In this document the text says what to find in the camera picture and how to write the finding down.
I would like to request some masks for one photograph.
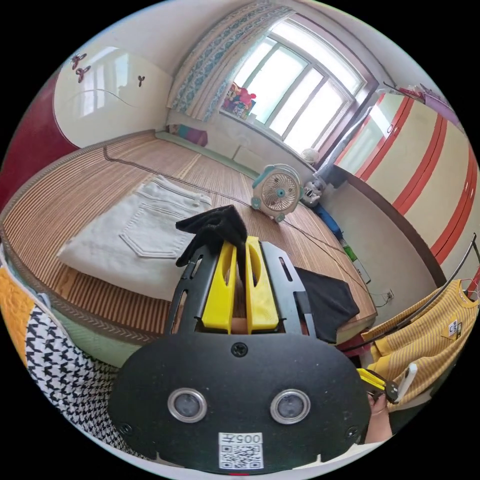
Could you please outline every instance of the windowsill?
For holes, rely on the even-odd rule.
[[[238,118],[237,116],[233,115],[232,113],[229,113],[228,111],[220,110],[220,115],[223,115],[225,117],[228,117],[232,120],[235,120],[239,124],[244,125],[245,127],[249,128],[250,130],[253,130],[254,132],[257,132],[258,134],[262,135],[265,137],[267,140],[270,140],[273,142],[275,145],[280,147],[282,150],[285,152],[289,153],[292,155],[296,160],[298,160],[301,164],[304,166],[308,167],[312,172],[315,172],[315,168],[313,168],[309,163],[303,160],[303,158],[292,148],[290,148],[288,145],[285,145],[282,141],[280,141],[278,138],[275,138],[273,135],[270,135],[267,131],[265,131],[263,128],[259,128],[253,123],[249,123],[246,120],[242,120],[241,118]]]

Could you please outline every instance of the yellow sweater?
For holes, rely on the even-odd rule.
[[[433,297],[432,294],[381,325],[362,334],[365,341],[386,332]],[[373,342],[373,363],[369,369],[387,380],[400,382],[411,362],[418,371],[408,392],[390,411],[427,390],[458,356],[475,324],[478,299],[471,301],[462,291],[462,282],[454,280],[419,316],[406,327]]]

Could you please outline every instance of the black device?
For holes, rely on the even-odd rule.
[[[311,320],[300,279],[285,252],[260,246],[281,327],[201,331],[219,256],[200,248],[178,283],[164,336],[125,362],[111,392],[108,413],[134,451],[210,473],[268,474],[318,455],[331,460],[367,427],[365,382],[343,353],[300,328]]]

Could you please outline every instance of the yellow bracket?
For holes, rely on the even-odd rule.
[[[245,246],[248,333],[275,330],[279,324],[279,316],[259,239],[256,236],[249,236]]]
[[[357,368],[357,372],[364,382],[367,382],[378,390],[385,390],[386,383],[381,378],[377,377],[368,370],[365,370],[364,368]]]
[[[224,241],[201,317],[205,328],[232,332],[236,280],[237,248]]]

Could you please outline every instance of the yellow fabric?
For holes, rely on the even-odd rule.
[[[435,294],[419,301],[391,320],[362,334],[365,341],[399,324]],[[408,392],[390,411],[408,403],[428,389],[449,367],[465,345],[478,315],[479,301],[471,301],[454,280],[417,318],[406,327],[375,341],[371,346],[373,363],[368,366],[387,380],[400,382],[410,363],[418,371]]]
[[[12,280],[5,267],[0,267],[1,314],[13,345],[25,366],[27,366],[25,352],[27,323],[33,308],[33,300]]]

